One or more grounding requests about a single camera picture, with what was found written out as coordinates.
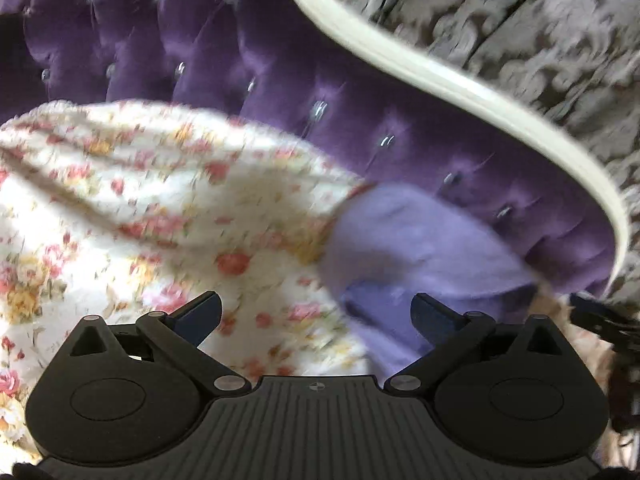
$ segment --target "purple tufted headboard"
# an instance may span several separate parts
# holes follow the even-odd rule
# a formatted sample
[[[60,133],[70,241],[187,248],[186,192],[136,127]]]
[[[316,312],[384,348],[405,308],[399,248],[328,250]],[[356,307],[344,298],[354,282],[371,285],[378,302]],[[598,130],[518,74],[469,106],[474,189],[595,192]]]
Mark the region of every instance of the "purple tufted headboard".
[[[558,290],[603,291],[620,254],[567,172],[355,57],[293,0],[0,0],[0,14],[0,123],[58,99],[218,108],[462,206]]]

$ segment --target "yellow flower print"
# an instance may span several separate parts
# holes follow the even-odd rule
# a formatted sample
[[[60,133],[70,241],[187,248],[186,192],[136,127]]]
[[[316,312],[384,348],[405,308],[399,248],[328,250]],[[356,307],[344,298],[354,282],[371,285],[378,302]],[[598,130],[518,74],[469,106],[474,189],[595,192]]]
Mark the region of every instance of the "yellow flower print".
[[[38,297],[30,288],[23,285],[17,285],[14,290],[9,291],[6,302],[9,309],[4,317],[9,323],[31,321],[34,316],[42,314]]]
[[[311,219],[302,222],[302,224],[302,228],[286,235],[284,250],[295,256],[302,265],[309,265],[318,261],[322,256],[331,222]]]
[[[183,124],[178,130],[174,132],[174,139],[179,144],[191,139],[193,135],[193,126],[191,124]]]
[[[149,262],[136,258],[129,270],[130,279],[137,285],[147,285],[154,280],[156,266]]]
[[[49,269],[34,254],[23,254],[18,258],[18,282],[22,285],[38,288],[47,281]]]
[[[0,440],[17,442],[26,432],[24,408],[17,399],[0,394]]]
[[[88,139],[84,150],[92,155],[108,155],[113,151],[113,146],[103,139]]]

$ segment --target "floral fabric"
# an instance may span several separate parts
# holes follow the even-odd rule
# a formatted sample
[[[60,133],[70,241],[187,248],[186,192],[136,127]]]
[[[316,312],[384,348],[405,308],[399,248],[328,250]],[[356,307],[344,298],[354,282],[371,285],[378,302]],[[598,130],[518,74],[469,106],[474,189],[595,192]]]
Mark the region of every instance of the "floral fabric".
[[[263,374],[366,373],[314,265],[360,180],[297,137],[185,107],[44,105],[0,128],[0,472],[38,454],[24,406],[87,314],[130,323],[206,290],[201,349]]]

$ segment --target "white curved frame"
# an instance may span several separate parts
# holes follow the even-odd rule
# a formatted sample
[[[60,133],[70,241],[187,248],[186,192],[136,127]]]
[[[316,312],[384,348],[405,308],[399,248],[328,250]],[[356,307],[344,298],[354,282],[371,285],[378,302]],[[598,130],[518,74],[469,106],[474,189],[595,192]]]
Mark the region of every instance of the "white curved frame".
[[[606,170],[576,140],[513,98],[371,25],[340,0],[295,2],[320,30],[359,58],[493,124],[577,180],[597,200],[612,224],[616,239],[610,282],[613,280],[622,268],[629,244],[628,215]]]

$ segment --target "pink rose print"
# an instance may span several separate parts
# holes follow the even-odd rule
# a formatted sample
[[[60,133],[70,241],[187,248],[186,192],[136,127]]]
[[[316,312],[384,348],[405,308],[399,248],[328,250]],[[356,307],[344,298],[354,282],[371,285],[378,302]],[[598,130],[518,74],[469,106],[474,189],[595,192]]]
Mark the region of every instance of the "pink rose print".
[[[146,229],[155,235],[171,235],[178,229],[182,229],[187,219],[180,215],[159,214],[146,217],[143,220]]]
[[[121,196],[124,191],[124,180],[121,178],[114,178],[111,181],[111,189],[117,196]]]
[[[18,160],[23,160],[24,156],[27,154],[27,152],[25,152],[20,146],[16,146],[15,148],[10,148],[6,151],[7,153],[17,158]]]
[[[204,171],[209,175],[209,182],[215,183],[225,180],[230,168],[227,162],[210,162],[205,165]]]
[[[50,134],[47,137],[47,144],[59,144],[65,140],[65,137],[59,136],[58,134]]]
[[[246,121],[242,117],[237,117],[237,116],[230,116],[230,117],[226,118],[226,122],[230,126],[233,126],[235,128],[241,128],[242,126],[245,126],[245,124],[246,124]]]
[[[2,348],[4,348],[7,352],[10,352],[15,348],[15,343],[11,341],[7,336],[2,338]]]
[[[312,301],[311,303],[297,303],[293,305],[289,311],[289,321],[302,321],[304,319],[316,319],[322,316],[320,303]]]
[[[47,123],[46,121],[25,121],[23,123],[14,124],[14,128],[27,130],[30,134],[37,130],[43,130],[45,132],[53,132],[55,127],[51,123]]]
[[[187,292],[177,283],[166,285],[160,290],[147,287],[142,292],[142,302],[145,305],[152,306],[154,310],[162,310],[167,314],[171,314],[187,301]]]
[[[68,178],[87,178],[89,173],[91,173],[91,166],[88,164],[84,164],[82,166],[79,164],[72,164],[66,168],[66,176]]]
[[[273,317],[267,312],[261,312],[255,316],[255,325],[258,328],[268,328],[273,324]]]
[[[274,233],[263,233],[258,235],[256,238],[256,243],[258,247],[263,249],[280,249],[284,245],[285,239],[282,233],[274,232]]]
[[[251,359],[247,359],[242,366],[244,368],[244,373],[250,381],[257,381],[264,375],[265,368],[264,365],[260,362],[257,357],[253,357]]]
[[[218,330],[222,335],[231,335],[233,333],[236,328],[236,318],[234,316],[234,312],[222,315],[220,325],[218,326]]]
[[[5,168],[0,168],[0,187],[4,184],[4,181],[9,178],[9,173]]]
[[[20,388],[18,372],[9,368],[0,368],[0,394],[13,397]]]
[[[154,254],[140,254],[139,258],[150,264],[159,264],[162,262],[162,256],[158,253]]]
[[[296,284],[299,286],[311,286],[313,282],[314,280],[312,280],[311,278],[306,278],[305,276],[302,276],[297,279]]]
[[[13,290],[17,279],[15,267],[8,262],[0,262],[0,294],[6,294]]]
[[[123,234],[127,236],[131,236],[132,238],[142,238],[143,233],[145,232],[145,224],[142,222],[133,222],[131,224],[121,224],[118,228]]]
[[[219,254],[216,258],[218,270],[225,276],[240,276],[249,268],[250,256],[244,253]]]
[[[283,365],[278,367],[278,369],[276,370],[276,375],[289,377],[292,376],[295,371],[296,370],[293,366]]]
[[[211,151],[211,143],[208,140],[198,139],[186,144],[183,148],[191,153],[207,153]]]
[[[156,236],[170,236],[182,229],[186,223],[187,219],[180,215],[158,214],[129,224],[121,224],[118,230],[133,238],[142,238],[145,232],[151,232]]]
[[[44,249],[42,261],[47,267],[49,267],[51,277],[57,278],[62,273],[63,267],[66,263],[66,258],[62,248],[55,244],[47,246]]]
[[[153,159],[154,155],[155,153],[151,150],[141,150],[137,152],[133,159],[133,167],[137,170],[146,170],[149,159]]]
[[[231,216],[219,216],[213,219],[216,225],[229,225],[234,221],[234,218]]]

